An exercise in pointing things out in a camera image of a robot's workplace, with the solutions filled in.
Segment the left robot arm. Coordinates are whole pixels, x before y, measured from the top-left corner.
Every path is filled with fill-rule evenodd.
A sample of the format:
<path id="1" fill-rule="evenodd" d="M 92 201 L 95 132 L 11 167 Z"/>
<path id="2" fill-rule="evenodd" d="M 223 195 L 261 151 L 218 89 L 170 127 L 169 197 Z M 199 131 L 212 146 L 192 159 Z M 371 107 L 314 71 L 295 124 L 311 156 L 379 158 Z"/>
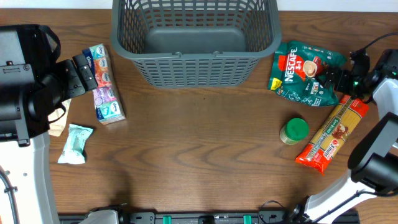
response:
<path id="1" fill-rule="evenodd" d="M 82 54 L 59 61 L 45 25 L 1 27 L 1 221 L 58 223 L 49 172 L 49 115 L 98 84 Z"/>

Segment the green Nescafe coffee bag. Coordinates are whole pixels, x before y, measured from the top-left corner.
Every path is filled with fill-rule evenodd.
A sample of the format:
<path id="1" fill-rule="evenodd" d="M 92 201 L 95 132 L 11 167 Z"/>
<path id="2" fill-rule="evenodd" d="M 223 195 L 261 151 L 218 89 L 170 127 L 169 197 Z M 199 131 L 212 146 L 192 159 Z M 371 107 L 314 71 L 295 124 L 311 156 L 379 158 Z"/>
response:
<path id="1" fill-rule="evenodd" d="M 318 79 L 327 68 L 340 68 L 346 58 L 314 45 L 292 40 L 283 42 L 274 53 L 267 89 L 297 103 L 324 107 L 338 104 L 333 90 Z"/>

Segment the green lidded jar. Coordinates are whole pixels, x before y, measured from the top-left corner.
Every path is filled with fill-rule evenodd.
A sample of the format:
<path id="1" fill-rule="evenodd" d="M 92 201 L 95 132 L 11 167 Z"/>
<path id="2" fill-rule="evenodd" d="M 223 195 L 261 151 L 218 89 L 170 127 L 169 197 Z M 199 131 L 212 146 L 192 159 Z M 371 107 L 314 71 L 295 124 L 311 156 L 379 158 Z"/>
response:
<path id="1" fill-rule="evenodd" d="M 294 145 L 304 140 L 308 133 L 308 123 L 301 118 L 293 118 L 280 130 L 280 140 L 285 144 Z"/>

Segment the red spaghetti pasta pack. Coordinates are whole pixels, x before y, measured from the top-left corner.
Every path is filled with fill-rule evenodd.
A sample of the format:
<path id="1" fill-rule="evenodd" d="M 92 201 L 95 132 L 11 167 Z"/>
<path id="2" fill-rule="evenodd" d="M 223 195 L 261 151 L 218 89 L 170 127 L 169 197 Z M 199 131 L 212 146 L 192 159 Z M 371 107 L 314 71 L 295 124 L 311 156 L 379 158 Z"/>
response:
<path id="1" fill-rule="evenodd" d="M 324 173 L 368 110 L 369 106 L 362 100 L 343 96 L 301 154 L 296 157 L 296 163 Z"/>

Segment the Kleenex tissue multipack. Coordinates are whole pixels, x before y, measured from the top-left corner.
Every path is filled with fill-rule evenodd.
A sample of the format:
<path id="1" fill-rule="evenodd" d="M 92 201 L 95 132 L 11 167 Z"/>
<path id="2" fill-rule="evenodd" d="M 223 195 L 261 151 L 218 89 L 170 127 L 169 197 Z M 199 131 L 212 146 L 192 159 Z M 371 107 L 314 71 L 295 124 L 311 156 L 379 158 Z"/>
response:
<path id="1" fill-rule="evenodd" d="M 105 125 L 126 119 L 107 48 L 98 44 L 82 50 L 82 53 L 98 84 L 92 91 L 97 120 Z"/>

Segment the grey plastic basket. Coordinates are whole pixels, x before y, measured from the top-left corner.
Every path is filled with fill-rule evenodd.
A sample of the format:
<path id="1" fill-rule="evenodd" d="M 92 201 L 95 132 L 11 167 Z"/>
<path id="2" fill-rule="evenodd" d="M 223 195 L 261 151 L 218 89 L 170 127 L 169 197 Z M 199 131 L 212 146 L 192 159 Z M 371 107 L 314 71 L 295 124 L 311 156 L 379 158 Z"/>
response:
<path id="1" fill-rule="evenodd" d="M 111 43 L 158 88 L 237 86 L 282 41 L 276 0 L 114 0 Z"/>

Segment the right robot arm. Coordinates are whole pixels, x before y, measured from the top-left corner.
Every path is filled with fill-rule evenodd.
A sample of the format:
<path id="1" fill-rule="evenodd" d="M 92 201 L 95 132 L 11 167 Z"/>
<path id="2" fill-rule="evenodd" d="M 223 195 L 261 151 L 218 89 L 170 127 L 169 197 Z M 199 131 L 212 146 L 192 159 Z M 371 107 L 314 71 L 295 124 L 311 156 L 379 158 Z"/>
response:
<path id="1" fill-rule="evenodd" d="M 319 194 L 297 206 L 294 223 L 332 223 L 355 205 L 374 197 L 397 195 L 397 50 L 383 51 L 370 69 L 365 49 L 350 54 L 351 70 L 328 68 L 320 83 L 355 99 L 374 101 L 379 122 L 353 149 L 347 173 Z"/>

